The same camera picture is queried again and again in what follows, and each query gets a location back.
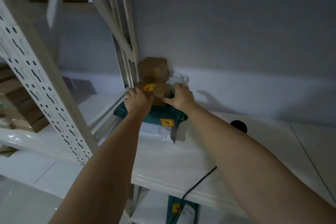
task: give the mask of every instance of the right arm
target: right arm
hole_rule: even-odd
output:
[[[164,101],[191,119],[225,185],[256,223],[336,223],[332,205],[256,140],[195,103],[184,84]]]

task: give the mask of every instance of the hand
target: hand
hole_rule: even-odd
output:
[[[135,114],[145,117],[153,104],[153,97],[148,99],[141,89],[135,87],[126,93],[124,103],[128,114]]]
[[[195,99],[193,93],[189,90],[188,86],[183,83],[175,83],[175,97],[164,98],[163,101],[169,105],[172,105],[176,109],[186,112],[187,109],[195,105]]]

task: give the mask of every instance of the left hand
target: left hand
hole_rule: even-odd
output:
[[[124,103],[129,114],[145,117],[152,107],[153,100],[153,97],[148,99],[140,88],[135,87],[127,92]]]

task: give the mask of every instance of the forearm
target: forearm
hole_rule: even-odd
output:
[[[335,217],[328,203],[253,138],[197,104],[187,108],[186,114],[198,128],[226,186],[257,223],[328,223]]]
[[[50,224],[119,222],[129,195],[142,118],[127,115],[100,146],[78,175]]]

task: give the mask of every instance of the stack of boxes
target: stack of boxes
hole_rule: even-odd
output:
[[[148,57],[139,63],[139,76],[142,82],[138,87],[142,89],[147,97],[153,96],[153,105],[166,106],[163,98],[172,96],[171,85],[166,83],[169,78],[167,60],[163,58]]]
[[[0,70],[0,127],[39,132],[49,124],[40,108],[8,68]]]

